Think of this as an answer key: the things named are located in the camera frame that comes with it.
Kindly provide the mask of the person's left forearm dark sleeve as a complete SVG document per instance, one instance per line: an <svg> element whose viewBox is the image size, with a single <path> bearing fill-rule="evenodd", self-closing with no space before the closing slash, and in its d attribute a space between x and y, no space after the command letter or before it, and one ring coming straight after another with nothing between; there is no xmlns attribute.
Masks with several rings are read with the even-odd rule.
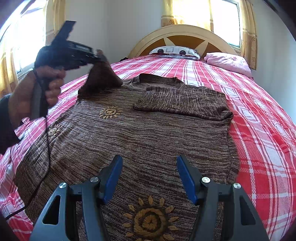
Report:
<svg viewBox="0 0 296 241"><path fill-rule="evenodd" d="M21 140L15 134L15 129L13 128L9 116L9 98L11 94L5 95L1 99L0 103L0 153L5 154L7 148L18 144Z"/></svg>

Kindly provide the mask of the person's left hand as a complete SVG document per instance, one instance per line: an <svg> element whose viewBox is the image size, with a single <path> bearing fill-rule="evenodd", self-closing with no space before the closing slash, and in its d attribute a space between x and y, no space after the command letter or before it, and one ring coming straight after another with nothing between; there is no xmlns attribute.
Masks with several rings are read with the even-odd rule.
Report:
<svg viewBox="0 0 296 241"><path fill-rule="evenodd" d="M37 77L53 80L49 83L49 89L45 92L46 101L51 108L58 102L65 76L65 70L53 69L49 66L39 67L27 74L17 85L8 102L9 117L14 130L20 125L22 119L30 115L32 93Z"/></svg>

